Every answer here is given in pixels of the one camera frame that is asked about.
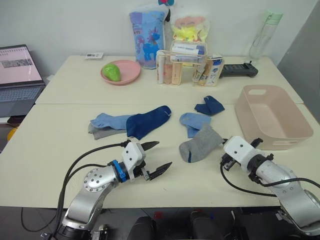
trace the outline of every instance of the basket handle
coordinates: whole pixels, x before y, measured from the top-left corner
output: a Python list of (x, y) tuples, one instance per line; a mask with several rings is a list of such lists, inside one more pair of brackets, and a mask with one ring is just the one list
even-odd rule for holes
[(244, 87), (244, 91), (246, 92), (246, 94), (251, 96), (262, 96), (267, 92), (272, 91), (272, 89), (272, 85), (247, 85)]

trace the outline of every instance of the laptop keyboard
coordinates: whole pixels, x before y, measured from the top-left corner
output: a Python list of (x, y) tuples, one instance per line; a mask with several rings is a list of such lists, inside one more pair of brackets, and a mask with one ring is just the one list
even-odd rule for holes
[(41, 87), (16, 88), (0, 91), (0, 102), (32, 100), (36, 98)]

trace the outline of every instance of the green pear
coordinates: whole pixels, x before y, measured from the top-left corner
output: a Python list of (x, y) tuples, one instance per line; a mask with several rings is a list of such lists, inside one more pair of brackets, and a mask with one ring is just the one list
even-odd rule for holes
[(109, 63), (105, 65), (102, 69), (103, 75), (113, 82), (120, 82), (120, 69), (117, 65)]

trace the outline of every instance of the pink plate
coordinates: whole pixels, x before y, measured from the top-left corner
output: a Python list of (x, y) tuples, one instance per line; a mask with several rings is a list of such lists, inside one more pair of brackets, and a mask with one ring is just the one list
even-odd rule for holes
[(135, 61), (130, 61), (130, 60), (117, 60), (117, 61), (112, 61), (109, 62), (108, 64), (115, 64), (119, 67), (120, 69), (120, 74), (121, 74), (121, 79), (120, 81), (111, 81), (109, 78), (107, 78), (101, 69), (101, 77), (109, 83), (113, 85), (126, 85), (128, 83), (131, 83), (134, 81), (140, 74), (140, 65), (135, 62)]

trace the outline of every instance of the laptop screen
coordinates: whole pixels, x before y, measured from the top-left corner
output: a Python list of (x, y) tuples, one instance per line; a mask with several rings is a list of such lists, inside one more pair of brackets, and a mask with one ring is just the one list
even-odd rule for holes
[(42, 78), (27, 46), (0, 47), (0, 86), (27, 84), (33, 81), (42, 81)]

